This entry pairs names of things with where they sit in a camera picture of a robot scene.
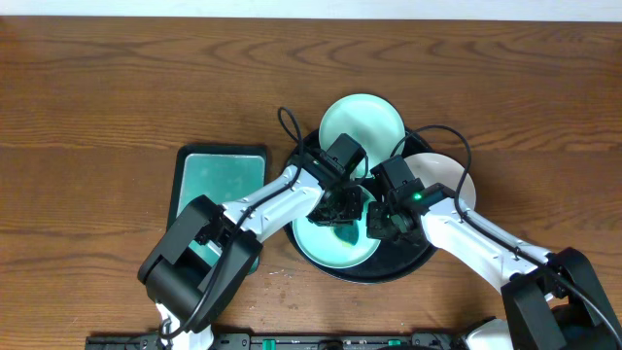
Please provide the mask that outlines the mint green plate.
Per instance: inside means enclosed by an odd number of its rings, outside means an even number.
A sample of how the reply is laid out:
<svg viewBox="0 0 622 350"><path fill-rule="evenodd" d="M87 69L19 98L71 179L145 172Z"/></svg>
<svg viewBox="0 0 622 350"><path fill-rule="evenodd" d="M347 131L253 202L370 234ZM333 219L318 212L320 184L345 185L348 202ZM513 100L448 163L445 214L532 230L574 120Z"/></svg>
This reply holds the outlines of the mint green plate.
<svg viewBox="0 0 622 350"><path fill-rule="evenodd" d="M358 93L334 102L325 112L319 141L327 150L337 137L347 133L365 150L367 162L361 160L351 178L361 178L366 172L388 159L398 141L405 136L405 127L397 109L387 100L372 94Z"/></svg>
<svg viewBox="0 0 622 350"><path fill-rule="evenodd" d="M349 268L365 262L380 245L380 240L366 236L366 214L368 204L374 202L374 196L363 189L363 216L353 225L359 228L359 241L354 247L344 247L333 233L334 227L318 226L307 218L292 222L294 241L303 255L313 263L329 268Z"/></svg>

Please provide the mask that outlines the white plate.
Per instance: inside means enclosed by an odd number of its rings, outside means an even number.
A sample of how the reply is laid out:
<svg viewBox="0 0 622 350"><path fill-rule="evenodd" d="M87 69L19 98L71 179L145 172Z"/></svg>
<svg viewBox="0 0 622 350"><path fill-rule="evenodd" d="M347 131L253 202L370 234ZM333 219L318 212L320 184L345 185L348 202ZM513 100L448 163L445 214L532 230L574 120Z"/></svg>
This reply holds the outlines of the white plate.
<svg viewBox="0 0 622 350"><path fill-rule="evenodd" d="M408 156L404 160L425 189L440 183L455 191L464 172L464 168L457 161L437 153L416 154ZM410 194L408 198L413 202L423 202L426 206L431 206L447 198L447 195L442 191L424 192L419 190ZM469 175L466 176L461 188L460 200L465 203L462 206L463 209L475 209L476 190Z"/></svg>

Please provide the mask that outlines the green yellow sponge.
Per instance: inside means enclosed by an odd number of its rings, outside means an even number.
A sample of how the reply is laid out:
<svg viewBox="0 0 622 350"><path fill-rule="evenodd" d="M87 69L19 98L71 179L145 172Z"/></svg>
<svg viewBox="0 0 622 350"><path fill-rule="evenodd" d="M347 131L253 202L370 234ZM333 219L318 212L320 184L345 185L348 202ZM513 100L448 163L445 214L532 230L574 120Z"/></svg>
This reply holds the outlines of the green yellow sponge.
<svg viewBox="0 0 622 350"><path fill-rule="evenodd" d="M333 233L344 247L354 247L359 241L359 228L356 225L334 227Z"/></svg>

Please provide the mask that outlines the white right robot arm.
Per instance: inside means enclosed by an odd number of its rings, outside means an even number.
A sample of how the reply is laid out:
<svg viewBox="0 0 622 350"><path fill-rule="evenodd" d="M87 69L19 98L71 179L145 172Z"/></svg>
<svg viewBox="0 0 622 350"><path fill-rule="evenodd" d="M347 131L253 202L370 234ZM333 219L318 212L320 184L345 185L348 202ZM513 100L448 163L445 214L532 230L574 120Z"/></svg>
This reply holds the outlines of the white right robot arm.
<svg viewBox="0 0 622 350"><path fill-rule="evenodd" d="M587 258L521 240L475 213L451 190L373 202L367 234L394 238L420 233L501 294L503 319L462 335L465 349L618 349L621 325Z"/></svg>

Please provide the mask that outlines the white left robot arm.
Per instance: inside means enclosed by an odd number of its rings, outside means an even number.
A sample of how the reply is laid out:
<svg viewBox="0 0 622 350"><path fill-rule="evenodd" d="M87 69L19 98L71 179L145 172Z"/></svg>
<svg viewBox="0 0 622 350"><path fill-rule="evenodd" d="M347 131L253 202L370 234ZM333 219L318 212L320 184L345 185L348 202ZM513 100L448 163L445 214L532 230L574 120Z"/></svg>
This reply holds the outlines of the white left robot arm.
<svg viewBox="0 0 622 350"><path fill-rule="evenodd" d="M202 194L174 220L142 262L137 278L161 316L168 349L207 349L212 324L232 301L263 243L290 222L351 224L363 207L350 204L360 181L317 161L291 164L274 181L217 204Z"/></svg>

